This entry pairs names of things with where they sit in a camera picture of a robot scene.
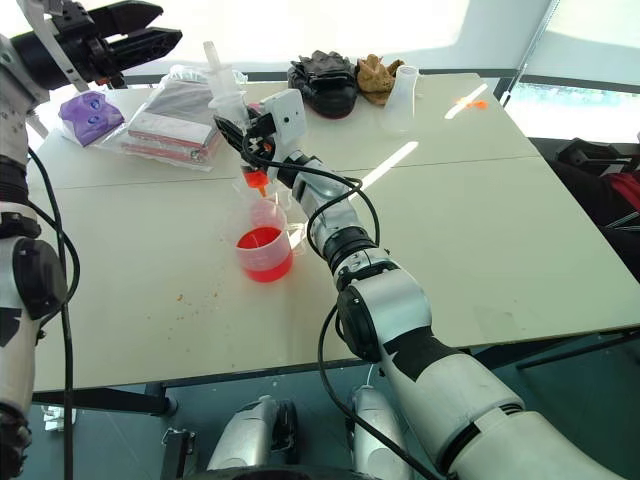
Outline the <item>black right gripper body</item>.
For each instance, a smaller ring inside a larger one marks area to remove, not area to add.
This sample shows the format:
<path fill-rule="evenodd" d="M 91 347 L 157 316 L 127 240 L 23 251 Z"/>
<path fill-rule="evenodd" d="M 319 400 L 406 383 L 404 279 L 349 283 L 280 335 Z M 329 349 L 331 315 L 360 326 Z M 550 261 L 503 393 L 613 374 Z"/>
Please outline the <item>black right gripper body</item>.
<path fill-rule="evenodd" d="M 271 114 L 251 116 L 245 135 L 248 151 L 255 156 L 273 156 L 275 154 L 275 133 L 276 126 Z"/>

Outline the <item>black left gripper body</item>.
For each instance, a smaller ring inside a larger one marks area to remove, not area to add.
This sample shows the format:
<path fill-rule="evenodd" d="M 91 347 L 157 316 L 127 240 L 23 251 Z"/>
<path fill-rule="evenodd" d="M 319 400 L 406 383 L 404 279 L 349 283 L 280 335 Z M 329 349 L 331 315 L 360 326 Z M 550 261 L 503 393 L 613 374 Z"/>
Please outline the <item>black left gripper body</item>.
<path fill-rule="evenodd" d="M 111 5 L 86 10 L 79 2 L 63 2 L 62 14 L 52 17 L 56 40 L 87 83 L 126 86 L 113 48 L 106 38 L 120 33 Z"/>

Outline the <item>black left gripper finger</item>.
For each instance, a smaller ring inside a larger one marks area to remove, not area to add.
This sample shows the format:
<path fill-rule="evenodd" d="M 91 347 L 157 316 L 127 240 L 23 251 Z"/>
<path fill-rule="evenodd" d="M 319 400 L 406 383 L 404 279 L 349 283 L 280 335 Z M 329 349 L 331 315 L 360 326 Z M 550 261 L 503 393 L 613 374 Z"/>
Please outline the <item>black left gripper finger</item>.
<path fill-rule="evenodd" d="M 168 55 L 182 39 L 182 32 L 168 28 L 145 28 L 109 44 L 107 75 L 119 75 Z"/>
<path fill-rule="evenodd" d="M 147 1 L 120 1 L 92 10 L 100 36 L 128 35 L 148 27 L 164 9 Z"/>

